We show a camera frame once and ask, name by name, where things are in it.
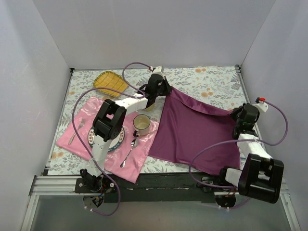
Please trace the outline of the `pale green mug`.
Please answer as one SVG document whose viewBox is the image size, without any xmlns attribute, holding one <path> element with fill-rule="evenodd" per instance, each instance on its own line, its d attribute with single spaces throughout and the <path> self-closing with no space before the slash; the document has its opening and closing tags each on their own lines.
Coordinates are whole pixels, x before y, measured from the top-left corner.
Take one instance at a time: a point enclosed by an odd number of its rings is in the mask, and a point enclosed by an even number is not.
<svg viewBox="0 0 308 231">
<path fill-rule="evenodd" d="M 153 103 L 149 107 L 145 108 L 144 111 L 146 111 L 146 112 L 152 111 L 154 109 L 154 107 L 155 107 L 155 103 Z"/>
</svg>

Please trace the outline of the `aluminium frame rail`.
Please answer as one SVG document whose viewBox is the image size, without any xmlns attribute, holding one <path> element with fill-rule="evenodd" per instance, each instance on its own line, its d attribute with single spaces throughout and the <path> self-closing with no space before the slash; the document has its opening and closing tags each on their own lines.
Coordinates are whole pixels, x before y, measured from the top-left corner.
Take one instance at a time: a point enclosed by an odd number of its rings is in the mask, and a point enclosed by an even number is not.
<svg viewBox="0 0 308 231">
<path fill-rule="evenodd" d="M 75 193 L 77 178 L 78 176 L 35 176 L 30 188 L 21 230 L 31 229 L 40 196 L 80 195 Z"/>
</svg>

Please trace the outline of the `pink floral cloth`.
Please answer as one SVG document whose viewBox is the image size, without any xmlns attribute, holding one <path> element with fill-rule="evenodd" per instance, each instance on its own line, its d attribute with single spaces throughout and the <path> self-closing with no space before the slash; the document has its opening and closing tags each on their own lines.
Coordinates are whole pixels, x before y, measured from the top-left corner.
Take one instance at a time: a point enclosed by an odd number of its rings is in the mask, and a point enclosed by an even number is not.
<svg viewBox="0 0 308 231">
<path fill-rule="evenodd" d="M 107 145 L 98 146 L 98 138 L 94 136 L 93 120 L 97 115 L 103 101 L 91 97 L 80 109 L 74 121 L 80 125 L 85 119 L 85 125 L 79 129 L 81 139 L 74 138 L 71 144 L 69 140 L 75 133 L 73 125 L 69 125 L 64 134 L 58 139 L 56 145 L 71 152 L 75 157 L 86 160 L 88 164 L 94 164 L 90 154 L 86 150 L 95 151 L 93 155 L 101 169 L 110 172 L 131 183 L 136 183 L 149 150 L 154 142 L 159 123 L 151 121 L 148 133 L 137 138 L 137 147 L 131 147 L 131 141 L 135 138 L 133 120 L 139 116 L 137 112 L 127 115 L 118 136 L 107 142 Z"/>
</svg>

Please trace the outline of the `purple cloth napkin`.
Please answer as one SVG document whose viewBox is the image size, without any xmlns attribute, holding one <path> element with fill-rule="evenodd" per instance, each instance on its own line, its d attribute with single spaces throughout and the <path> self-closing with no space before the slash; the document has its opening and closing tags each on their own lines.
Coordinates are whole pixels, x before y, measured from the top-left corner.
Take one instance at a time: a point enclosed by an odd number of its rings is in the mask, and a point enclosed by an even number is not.
<svg viewBox="0 0 308 231">
<path fill-rule="evenodd" d="M 172 163 L 192 164 L 210 175 L 225 166 L 239 168 L 240 152 L 232 140 L 235 121 L 229 111 L 211 106 L 176 88 L 166 96 L 149 156 Z"/>
</svg>

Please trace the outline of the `yellow woven tray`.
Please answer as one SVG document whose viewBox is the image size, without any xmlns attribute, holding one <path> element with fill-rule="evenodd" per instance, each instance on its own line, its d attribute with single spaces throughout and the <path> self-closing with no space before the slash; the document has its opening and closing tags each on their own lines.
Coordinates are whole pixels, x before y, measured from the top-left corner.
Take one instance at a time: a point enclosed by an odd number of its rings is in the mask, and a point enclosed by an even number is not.
<svg viewBox="0 0 308 231">
<path fill-rule="evenodd" d="M 105 71 L 99 74 L 93 82 L 94 88 L 105 88 L 99 89 L 100 92 L 109 95 L 114 98 L 118 98 L 123 93 L 128 84 L 123 80 L 122 76 L 112 72 Z"/>
</svg>

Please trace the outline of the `cream enamel mug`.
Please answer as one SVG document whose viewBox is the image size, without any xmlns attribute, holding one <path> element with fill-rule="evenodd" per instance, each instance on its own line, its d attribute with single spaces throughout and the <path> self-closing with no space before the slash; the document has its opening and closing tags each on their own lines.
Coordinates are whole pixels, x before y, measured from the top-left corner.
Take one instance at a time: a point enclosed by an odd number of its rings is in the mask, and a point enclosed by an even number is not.
<svg viewBox="0 0 308 231">
<path fill-rule="evenodd" d="M 151 120 L 147 115 L 137 115 L 133 119 L 134 137 L 145 136 L 150 131 Z"/>
</svg>

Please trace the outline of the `silver spoon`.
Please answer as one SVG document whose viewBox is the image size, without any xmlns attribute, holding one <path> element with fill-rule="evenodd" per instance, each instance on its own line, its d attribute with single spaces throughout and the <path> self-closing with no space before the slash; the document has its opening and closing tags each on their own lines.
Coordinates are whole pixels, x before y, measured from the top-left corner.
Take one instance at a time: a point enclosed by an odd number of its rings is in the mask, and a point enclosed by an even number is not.
<svg viewBox="0 0 308 231">
<path fill-rule="evenodd" d="M 121 167 L 121 168 L 123 168 L 123 167 L 125 166 L 126 161 L 127 161 L 128 157 L 129 157 L 130 153 L 132 152 L 132 150 L 133 150 L 134 148 L 136 148 L 136 147 L 138 146 L 138 143 L 139 143 L 138 137 L 136 137 L 136 138 L 134 138 L 134 139 L 132 140 L 132 142 L 131 142 L 131 144 L 130 144 L 130 151 L 128 152 L 128 154 L 127 154 L 127 156 L 125 157 L 124 161 L 120 164 L 120 167 Z"/>
</svg>

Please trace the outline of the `white plate blue rim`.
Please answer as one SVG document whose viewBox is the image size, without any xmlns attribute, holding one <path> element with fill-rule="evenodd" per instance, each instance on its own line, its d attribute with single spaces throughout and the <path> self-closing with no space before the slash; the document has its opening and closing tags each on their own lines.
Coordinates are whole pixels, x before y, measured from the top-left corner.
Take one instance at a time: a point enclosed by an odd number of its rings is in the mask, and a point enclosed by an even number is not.
<svg viewBox="0 0 308 231">
<path fill-rule="evenodd" d="M 121 128 L 120 133 L 118 134 L 118 136 L 111 142 L 108 152 L 112 152 L 114 150 L 116 150 L 117 148 L 119 148 L 124 140 L 125 137 L 125 130 L 124 127 Z M 93 148 L 94 145 L 94 127 L 92 127 L 89 132 L 88 132 L 88 144 L 91 148 Z"/>
</svg>

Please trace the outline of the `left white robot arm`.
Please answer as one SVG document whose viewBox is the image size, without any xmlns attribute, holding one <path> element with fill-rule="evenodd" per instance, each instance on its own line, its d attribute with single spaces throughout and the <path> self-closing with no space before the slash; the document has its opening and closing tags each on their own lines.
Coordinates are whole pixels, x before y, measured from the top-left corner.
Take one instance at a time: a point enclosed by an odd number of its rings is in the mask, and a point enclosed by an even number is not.
<svg viewBox="0 0 308 231">
<path fill-rule="evenodd" d="M 157 67 L 152 71 L 148 83 L 141 86 L 133 96 L 102 103 L 92 123 L 94 144 L 92 150 L 88 151 L 90 161 L 85 169 L 80 170 L 80 175 L 91 192 L 98 192 L 102 188 L 100 175 L 105 174 L 103 166 L 108 149 L 111 141 L 120 133 L 125 117 L 132 112 L 149 108 L 158 96 L 167 96 L 170 93 L 171 86 L 163 71 Z"/>
</svg>

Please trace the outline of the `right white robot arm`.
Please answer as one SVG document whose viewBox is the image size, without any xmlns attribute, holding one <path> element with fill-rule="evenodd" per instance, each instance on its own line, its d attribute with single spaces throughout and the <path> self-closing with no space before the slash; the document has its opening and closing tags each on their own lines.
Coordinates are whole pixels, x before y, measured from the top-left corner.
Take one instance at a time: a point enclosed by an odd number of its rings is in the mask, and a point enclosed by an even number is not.
<svg viewBox="0 0 308 231">
<path fill-rule="evenodd" d="M 244 103 L 233 109 L 230 116 L 235 121 L 232 138 L 245 155 L 242 170 L 225 166 L 220 170 L 218 187 L 229 191 L 234 186 L 240 195 L 274 204 L 279 199 L 284 164 L 271 157 L 262 147 L 254 130 L 260 113 L 265 113 L 270 103 L 265 98 L 257 98 L 256 104 Z"/>
</svg>

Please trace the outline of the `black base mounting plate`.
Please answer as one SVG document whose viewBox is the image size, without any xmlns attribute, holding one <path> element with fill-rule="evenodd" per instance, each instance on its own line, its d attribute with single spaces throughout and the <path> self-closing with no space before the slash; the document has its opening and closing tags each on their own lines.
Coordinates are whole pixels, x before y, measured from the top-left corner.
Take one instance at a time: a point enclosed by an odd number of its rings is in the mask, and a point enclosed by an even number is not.
<svg viewBox="0 0 308 231">
<path fill-rule="evenodd" d="M 188 173 L 142 173 L 136 183 L 111 175 L 120 188 L 121 202 L 186 202 L 215 203 L 219 197 L 234 198 L 234 190 L 206 187 L 196 182 Z M 105 203 L 116 203 L 118 194 L 112 182 L 104 177 L 91 190 L 90 184 L 79 177 L 75 193 L 102 195 Z"/>
</svg>

